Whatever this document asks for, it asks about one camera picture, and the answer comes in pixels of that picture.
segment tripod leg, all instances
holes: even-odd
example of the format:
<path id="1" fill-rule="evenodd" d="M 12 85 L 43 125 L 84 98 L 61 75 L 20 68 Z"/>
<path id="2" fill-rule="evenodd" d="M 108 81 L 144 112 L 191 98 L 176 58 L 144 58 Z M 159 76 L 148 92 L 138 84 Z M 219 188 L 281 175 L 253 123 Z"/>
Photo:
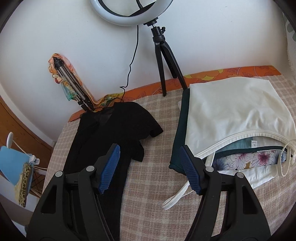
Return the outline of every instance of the tripod leg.
<path id="1" fill-rule="evenodd" d="M 163 56 L 168 64 L 169 68 L 171 66 L 174 73 L 177 75 L 183 90 L 187 89 L 187 85 L 185 83 L 183 74 L 180 70 L 180 67 L 176 61 L 176 58 L 175 58 L 170 46 L 168 45 L 168 43 L 166 41 L 163 41 L 163 43 L 160 44 L 160 48 L 161 48 L 161 51 L 163 53 Z"/>
<path id="2" fill-rule="evenodd" d="M 166 96 L 165 72 L 163 70 L 163 59 L 161 57 L 160 45 L 155 44 L 155 55 L 156 55 L 156 60 L 157 60 L 159 76 L 160 76 L 161 89 L 163 91 L 163 96 Z"/>

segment black t-shirt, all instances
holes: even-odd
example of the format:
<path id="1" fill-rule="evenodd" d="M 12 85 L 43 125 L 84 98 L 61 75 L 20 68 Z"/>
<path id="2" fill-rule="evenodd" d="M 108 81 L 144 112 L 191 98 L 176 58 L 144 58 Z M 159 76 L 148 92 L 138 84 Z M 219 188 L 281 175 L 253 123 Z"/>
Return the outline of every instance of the black t-shirt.
<path id="1" fill-rule="evenodd" d="M 121 200 L 131 159 L 142 161 L 144 149 L 140 140 L 162 132 L 153 116 L 135 102 L 117 102 L 113 107 L 96 113 L 88 112 L 81 117 L 64 172 L 80 172 L 106 155 L 113 143 L 120 146 L 120 159 L 109 188 L 99 195 L 114 240 L 119 240 Z"/>

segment clothing label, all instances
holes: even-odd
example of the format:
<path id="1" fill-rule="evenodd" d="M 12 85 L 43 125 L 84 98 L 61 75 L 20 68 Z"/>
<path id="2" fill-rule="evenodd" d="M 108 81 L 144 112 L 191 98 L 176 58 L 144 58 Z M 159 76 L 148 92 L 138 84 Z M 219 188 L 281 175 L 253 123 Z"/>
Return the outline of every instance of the clothing label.
<path id="1" fill-rule="evenodd" d="M 257 147 L 257 141 L 251 141 L 251 148 Z"/>

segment white ring light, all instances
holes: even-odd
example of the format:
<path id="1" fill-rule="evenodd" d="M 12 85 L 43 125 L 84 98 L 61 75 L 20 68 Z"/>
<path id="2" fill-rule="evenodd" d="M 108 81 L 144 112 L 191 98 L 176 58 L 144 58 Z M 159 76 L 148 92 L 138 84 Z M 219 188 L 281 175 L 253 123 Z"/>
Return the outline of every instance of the white ring light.
<path id="1" fill-rule="evenodd" d="M 107 8 L 103 0 L 89 0 L 93 9 L 106 21 L 120 26 L 134 26 L 147 23 L 161 15 L 173 0 L 157 0 L 148 10 L 136 16 L 124 16 Z"/>

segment black tripod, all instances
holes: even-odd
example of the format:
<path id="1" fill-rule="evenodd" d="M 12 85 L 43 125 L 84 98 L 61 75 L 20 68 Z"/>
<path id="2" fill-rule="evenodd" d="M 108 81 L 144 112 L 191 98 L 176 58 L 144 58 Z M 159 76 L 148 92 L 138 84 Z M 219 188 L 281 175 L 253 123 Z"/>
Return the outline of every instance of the black tripod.
<path id="1" fill-rule="evenodd" d="M 176 58 L 168 45 L 168 43 L 165 41 L 165 36 L 163 33 L 165 32 L 165 27 L 155 27 L 154 23 L 149 25 L 147 23 L 147 26 L 153 26 L 151 29 L 152 34 L 153 34 L 153 41 L 155 44 L 155 55 L 156 55 L 156 60 L 157 60 L 157 65 L 158 65 L 158 71 L 159 71 L 159 76 L 160 76 L 160 82 L 161 82 L 161 88 L 163 91 L 163 96 L 166 96 L 166 87 L 165 87 L 165 73 L 163 69 L 163 59 L 161 57 L 161 54 L 163 55 L 170 72 L 172 74 L 173 78 L 178 78 L 183 90 L 187 89 L 187 85 L 185 83 L 184 77 L 182 75 L 182 72 L 180 70 L 180 67 L 176 61 Z"/>

